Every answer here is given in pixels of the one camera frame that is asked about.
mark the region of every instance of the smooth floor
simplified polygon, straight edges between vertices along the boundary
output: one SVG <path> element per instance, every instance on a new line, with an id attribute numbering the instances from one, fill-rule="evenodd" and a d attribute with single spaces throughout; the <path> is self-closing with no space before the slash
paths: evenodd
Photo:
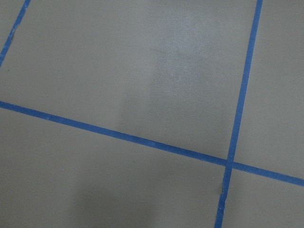
<path id="1" fill-rule="evenodd" d="M 23 4 L 0 2 L 0 45 Z M 0 101 L 226 159 L 255 0 L 32 0 Z M 304 4 L 264 0 L 235 161 L 304 178 Z M 225 167 L 0 109 L 0 227 L 212 228 Z M 223 228 L 304 226 L 233 170 Z"/>

